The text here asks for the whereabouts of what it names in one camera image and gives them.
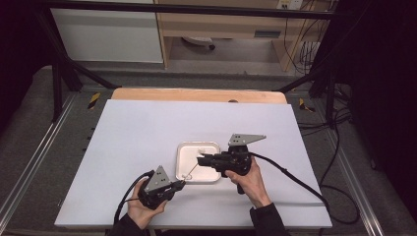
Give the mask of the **yellow black tape marker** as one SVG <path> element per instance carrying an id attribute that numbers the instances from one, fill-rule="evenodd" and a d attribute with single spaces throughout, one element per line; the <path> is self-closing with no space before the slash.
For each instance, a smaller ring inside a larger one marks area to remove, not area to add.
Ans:
<path id="1" fill-rule="evenodd" d="M 90 99 L 88 109 L 94 109 L 99 97 L 101 95 L 101 92 L 96 92 Z"/>
<path id="2" fill-rule="evenodd" d="M 309 112 L 316 112 L 316 109 L 314 107 L 309 107 L 306 105 L 303 98 L 299 98 L 299 108 L 301 110 L 307 110 Z"/>

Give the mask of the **black metal stand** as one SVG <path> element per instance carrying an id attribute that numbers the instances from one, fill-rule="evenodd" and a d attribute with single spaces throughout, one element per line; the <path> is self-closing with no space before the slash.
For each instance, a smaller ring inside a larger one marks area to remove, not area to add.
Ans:
<path id="1" fill-rule="evenodd" d="M 62 83 L 65 83 L 70 91 L 80 91 L 83 88 L 78 73 L 87 76 L 89 79 L 99 83 L 107 89 L 118 89 L 117 85 L 108 82 L 70 58 L 59 35 L 59 30 L 54 25 L 53 17 L 49 10 L 39 8 L 34 12 L 34 15 L 40 28 L 46 35 L 48 44 L 51 46 L 54 98 L 53 122 L 57 121 L 63 113 L 64 103 Z"/>
<path id="2" fill-rule="evenodd" d="M 323 93 L 326 95 L 325 121 L 331 126 L 333 126 L 335 120 L 332 111 L 334 104 L 335 71 L 338 66 L 337 54 L 340 51 L 340 43 L 343 41 L 343 30 L 338 29 L 338 25 L 340 25 L 340 22 L 337 20 L 332 20 L 328 24 L 328 29 L 310 72 L 295 82 L 278 89 L 279 92 L 287 93 L 292 89 L 296 89 L 312 81 L 313 85 L 309 90 L 309 95 L 310 97 L 319 97 Z"/>

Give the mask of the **white wall socket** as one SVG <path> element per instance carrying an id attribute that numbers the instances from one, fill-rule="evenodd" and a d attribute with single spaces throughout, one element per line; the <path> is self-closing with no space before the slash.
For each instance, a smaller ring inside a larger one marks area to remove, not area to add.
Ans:
<path id="1" fill-rule="evenodd" d="M 278 0 L 277 8 L 283 10 L 299 10 L 303 0 Z"/>

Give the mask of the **black metal crossbar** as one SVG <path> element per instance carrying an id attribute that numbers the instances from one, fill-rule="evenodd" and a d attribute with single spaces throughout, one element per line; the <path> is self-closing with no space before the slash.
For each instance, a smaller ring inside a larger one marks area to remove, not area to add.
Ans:
<path id="1" fill-rule="evenodd" d="M 268 9 L 258 9 L 258 8 L 238 8 L 238 7 L 218 7 L 218 6 L 96 2 L 96 1 L 76 1 L 76 0 L 36 0 L 36 3 L 42 7 L 54 8 L 54 9 L 71 9 L 71 10 L 245 16 L 245 17 L 314 19 L 314 20 L 332 20 L 332 19 L 338 18 L 338 14 L 332 13 L 332 12 L 268 10 Z"/>

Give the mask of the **person's right hand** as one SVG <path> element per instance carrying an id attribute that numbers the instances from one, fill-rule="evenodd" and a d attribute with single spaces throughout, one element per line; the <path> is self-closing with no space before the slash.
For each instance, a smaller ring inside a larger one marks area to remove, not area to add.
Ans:
<path id="1" fill-rule="evenodd" d="M 246 175 L 242 176 L 231 170 L 226 170 L 225 175 L 232 183 L 241 186 L 255 208 L 266 207 L 271 204 L 263 181 L 261 168 L 254 157 L 252 157 L 250 171 Z"/>

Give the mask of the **aluminium rail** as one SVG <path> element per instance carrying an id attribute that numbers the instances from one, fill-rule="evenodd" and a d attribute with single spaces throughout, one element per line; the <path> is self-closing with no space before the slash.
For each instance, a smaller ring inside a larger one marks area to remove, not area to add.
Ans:
<path id="1" fill-rule="evenodd" d="M 338 162 L 339 168 L 349 189 L 351 197 L 355 201 L 360 211 L 360 216 L 368 232 L 368 235 L 384 236 L 384 230 L 373 211 L 368 197 L 366 196 L 358 177 L 356 176 L 350 162 L 348 161 L 347 155 L 345 154 L 342 145 L 338 142 L 339 137 L 337 136 L 336 130 L 327 130 L 327 135 L 336 151 L 335 159 Z"/>
<path id="2" fill-rule="evenodd" d="M 37 146 L 35 152 L 30 158 L 29 163 L 15 184 L 14 188 L 7 197 L 5 203 L 0 207 L 0 232 L 4 231 L 11 220 L 16 208 L 26 193 L 34 175 L 40 167 L 43 159 L 46 157 L 50 147 L 52 146 L 56 136 L 65 123 L 73 105 L 75 99 L 79 95 L 77 93 L 71 93 L 65 100 L 63 105 L 63 111 L 58 116 L 57 120 L 52 122 L 48 127 L 47 132 L 43 136 L 41 142 Z"/>

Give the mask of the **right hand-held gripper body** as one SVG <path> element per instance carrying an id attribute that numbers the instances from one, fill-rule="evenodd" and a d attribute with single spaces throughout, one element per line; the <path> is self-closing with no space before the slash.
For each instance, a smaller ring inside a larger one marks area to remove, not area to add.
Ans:
<path id="1" fill-rule="evenodd" d="M 214 169 L 222 176 L 225 176 L 226 170 L 246 175 L 252 164 L 248 144 L 263 140 L 265 137 L 265 135 L 233 134 L 228 141 L 228 151 L 214 156 Z"/>

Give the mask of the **white cabinet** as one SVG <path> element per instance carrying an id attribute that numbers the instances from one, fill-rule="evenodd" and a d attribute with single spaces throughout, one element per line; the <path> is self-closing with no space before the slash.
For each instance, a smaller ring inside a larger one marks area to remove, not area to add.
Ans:
<path id="1" fill-rule="evenodd" d="M 67 9 L 51 13 L 73 60 L 163 61 L 155 13 Z"/>

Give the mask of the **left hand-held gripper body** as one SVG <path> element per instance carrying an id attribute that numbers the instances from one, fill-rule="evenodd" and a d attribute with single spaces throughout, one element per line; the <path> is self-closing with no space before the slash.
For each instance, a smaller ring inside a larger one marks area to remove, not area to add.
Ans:
<path id="1" fill-rule="evenodd" d="M 140 188 L 138 197 L 143 206 L 157 209 L 164 201 L 170 201 L 174 194 L 171 192 L 172 183 L 164 168 L 159 165 Z"/>

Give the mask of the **white square tray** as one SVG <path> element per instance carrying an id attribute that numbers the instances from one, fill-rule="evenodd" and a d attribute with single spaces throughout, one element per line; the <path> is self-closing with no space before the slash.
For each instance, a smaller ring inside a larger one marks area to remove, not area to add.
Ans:
<path id="1" fill-rule="evenodd" d="M 198 163 L 198 157 L 202 157 L 198 153 L 199 148 L 204 148 L 206 153 L 215 154 L 220 152 L 219 145 L 214 142 L 184 142 L 177 148 L 176 159 L 176 178 L 183 180 L 183 176 Z M 220 178 L 220 174 L 211 167 L 198 165 L 191 174 L 193 179 L 187 181 L 192 184 L 210 184 L 216 182 Z"/>

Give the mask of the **light wooden desk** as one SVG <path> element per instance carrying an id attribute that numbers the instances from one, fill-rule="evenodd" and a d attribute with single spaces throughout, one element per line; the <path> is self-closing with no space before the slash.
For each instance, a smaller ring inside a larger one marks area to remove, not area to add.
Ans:
<path id="1" fill-rule="evenodd" d="M 278 9 L 278 0 L 153 0 L 156 4 L 226 6 Z M 303 0 L 295 11 L 327 12 L 331 0 Z M 326 21 L 273 19 L 262 17 L 192 15 L 158 13 L 159 37 L 163 63 L 169 64 L 172 40 L 175 37 L 260 38 L 272 42 L 281 69 L 292 67 L 298 47 L 303 41 L 320 41 L 327 30 Z"/>

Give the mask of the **wooden table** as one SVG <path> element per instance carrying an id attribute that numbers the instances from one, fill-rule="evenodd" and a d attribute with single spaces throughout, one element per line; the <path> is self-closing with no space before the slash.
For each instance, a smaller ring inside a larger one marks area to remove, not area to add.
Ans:
<path id="1" fill-rule="evenodd" d="M 117 88 L 112 99 L 286 104 L 282 92 L 196 88 Z"/>

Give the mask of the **person's left hand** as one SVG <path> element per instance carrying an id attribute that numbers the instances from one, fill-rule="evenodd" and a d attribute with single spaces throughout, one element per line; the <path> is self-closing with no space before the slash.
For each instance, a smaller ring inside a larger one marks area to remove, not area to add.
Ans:
<path id="1" fill-rule="evenodd" d="M 137 199 L 144 182 L 145 180 L 141 180 L 135 185 L 132 197 L 128 201 L 128 215 L 141 229 L 145 229 L 156 215 L 163 213 L 167 205 L 167 201 L 164 201 L 156 209 L 144 206 Z"/>

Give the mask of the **office chair base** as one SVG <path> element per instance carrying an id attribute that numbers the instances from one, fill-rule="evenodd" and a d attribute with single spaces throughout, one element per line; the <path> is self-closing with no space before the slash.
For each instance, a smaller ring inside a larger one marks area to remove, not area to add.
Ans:
<path id="1" fill-rule="evenodd" d="M 199 45 L 199 46 L 206 46 L 209 50 L 215 50 L 215 45 L 213 41 L 209 37 L 188 37 L 183 36 L 183 39 L 189 43 Z"/>

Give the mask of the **dark curtain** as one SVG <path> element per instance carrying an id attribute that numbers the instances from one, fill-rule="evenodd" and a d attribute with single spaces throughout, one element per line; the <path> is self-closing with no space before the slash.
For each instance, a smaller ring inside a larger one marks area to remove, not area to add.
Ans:
<path id="1" fill-rule="evenodd" d="M 338 78 L 368 146 L 417 221 L 417 0 L 340 0 L 360 17 Z"/>
<path id="2" fill-rule="evenodd" d="M 0 133 L 21 105 L 50 49 L 31 0 L 0 0 Z"/>

